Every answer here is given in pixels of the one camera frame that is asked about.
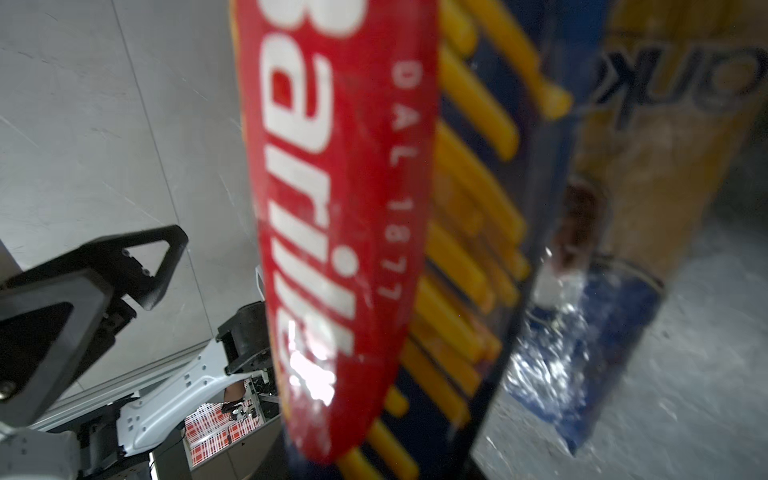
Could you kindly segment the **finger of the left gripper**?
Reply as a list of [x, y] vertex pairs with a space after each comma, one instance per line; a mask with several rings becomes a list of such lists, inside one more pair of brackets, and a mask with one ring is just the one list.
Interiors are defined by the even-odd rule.
[[[103, 236], [12, 277], [11, 286], [21, 287], [91, 269], [117, 293], [130, 296], [145, 310], [152, 310], [164, 298], [188, 242], [187, 234], [178, 225]], [[157, 271], [150, 273], [129, 250], [155, 243], [165, 243], [168, 248]]]
[[27, 427], [73, 382], [114, 288], [85, 269], [1, 293], [1, 421]]

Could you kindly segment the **blue tan spaghetti bag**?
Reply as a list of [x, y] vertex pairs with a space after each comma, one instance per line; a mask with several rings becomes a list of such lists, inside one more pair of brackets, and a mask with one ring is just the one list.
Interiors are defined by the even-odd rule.
[[615, 1], [507, 391], [589, 439], [767, 100], [763, 1]]

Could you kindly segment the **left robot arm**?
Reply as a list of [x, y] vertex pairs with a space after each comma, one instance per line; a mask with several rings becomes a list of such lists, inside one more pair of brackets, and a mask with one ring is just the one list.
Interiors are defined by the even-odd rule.
[[39, 419], [164, 297], [188, 238], [177, 225], [104, 236], [22, 270], [1, 254], [1, 475], [108, 479], [147, 461], [189, 414], [230, 385], [271, 382], [265, 305], [240, 308], [167, 379], [45, 431]]

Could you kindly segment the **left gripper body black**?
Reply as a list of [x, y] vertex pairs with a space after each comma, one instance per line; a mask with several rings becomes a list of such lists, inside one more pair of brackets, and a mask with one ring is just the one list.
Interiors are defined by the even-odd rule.
[[117, 335], [135, 317], [136, 311], [119, 297], [97, 298], [74, 308], [72, 321], [77, 336], [72, 383], [116, 344]]

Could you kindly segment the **blue Barilla spaghetti bag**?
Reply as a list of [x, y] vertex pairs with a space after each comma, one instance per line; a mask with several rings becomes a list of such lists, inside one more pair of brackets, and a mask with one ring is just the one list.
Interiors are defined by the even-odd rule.
[[464, 479], [608, 1], [234, 1], [272, 359], [266, 478]]

